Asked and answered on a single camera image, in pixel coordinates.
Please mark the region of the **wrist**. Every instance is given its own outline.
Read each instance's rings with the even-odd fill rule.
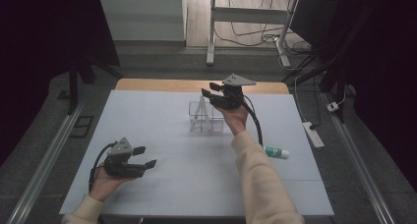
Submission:
[[[89,196],[100,202],[105,202],[105,200],[108,197],[108,194],[101,192],[98,189],[92,189],[91,192],[89,193]]]
[[[230,130],[232,131],[233,136],[236,137],[236,135],[246,131],[246,127],[244,125],[234,125],[233,127],[230,127]]]

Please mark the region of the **bottle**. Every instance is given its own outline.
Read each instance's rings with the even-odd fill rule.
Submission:
[[[289,151],[285,149],[275,147],[264,147],[264,151],[268,155],[268,157],[286,159],[289,156]]]

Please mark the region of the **metal frame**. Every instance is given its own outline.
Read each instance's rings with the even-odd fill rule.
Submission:
[[[325,104],[330,103],[324,93],[321,93],[321,96]],[[359,180],[361,181],[365,192],[370,198],[370,202],[375,209],[375,213],[380,219],[380,222],[382,224],[394,224],[395,221],[387,207],[387,203],[384,200],[384,197],[381,194],[377,184],[375,184],[374,179],[372,178],[371,173],[369,172],[368,167],[366,166],[365,161],[361,156],[361,153],[359,152],[355,142],[353,141],[349,131],[346,128],[346,125],[342,124],[334,113],[332,113],[330,116],[346,148],[346,152],[350,157],[350,161],[352,162],[352,165],[358,174]]]
[[[207,65],[214,64],[214,23],[215,22],[236,22],[236,23],[254,23],[254,24],[274,24],[283,25],[280,38],[276,40],[275,45],[279,53],[282,65],[285,68],[291,67],[288,57],[285,53],[283,43],[286,33],[288,32],[295,7],[298,0],[292,1],[288,11],[283,10],[260,10],[260,9],[243,9],[231,7],[215,7],[215,0],[211,0],[210,22],[208,34],[208,56]]]
[[[55,138],[52,140],[50,146],[48,147],[45,155],[43,156],[42,160],[40,161],[39,165],[37,166],[36,171],[34,172],[33,176],[30,179],[24,193],[22,194],[21,198],[19,199],[18,203],[15,206],[15,209],[12,212],[12,215],[9,217],[7,221],[8,224],[18,224],[18,223],[25,223],[31,209],[36,202],[37,197],[40,194],[40,191],[45,184],[56,159],[59,156],[65,142],[71,130],[73,129],[78,116],[80,115],[83,107],[85,105],[85,101],[89,94],[89,87],[87,92],[84,94],[84,97],[80,100],[80,103],[75,108],[72,115],[67,115],[64,118],[64,121],[61,124]]]

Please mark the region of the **sleeve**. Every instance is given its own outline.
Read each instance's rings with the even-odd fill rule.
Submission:
[[[246,222],[304,223],[268,156],[250,134],[244,131],[236,135],[232,147],[237,153],[236,167],[242,179]]]
[[[104,207],[104,203],[90,196],[85,196],[80,206],[64,216],[61,224],[95,224]]]

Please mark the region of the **tabletop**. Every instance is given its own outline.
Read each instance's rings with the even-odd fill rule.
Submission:
[[[156,159],[156,166],[142,178],[123,184],[106,201],[102,214],[244,216],[230,129],[224,124],[223,132],[190,130],[189,105],[200,100],[202,87],[209,88],[209,81],[119,81],[108,97],[60,213],[73,211],[88,193],[89,169],[102,148],[126,138],[133,147],[147,148],[144,154],[131,157],[130,163],[144,164]],[[333,215],[294,98],[286,85],[257,83],[243,90],[256,108],[264,145],[290,152],[288,159],[270,161],[297,210],[302,215]],[[253,120],[248,119],[247,130],[252,137],[257,134]]]

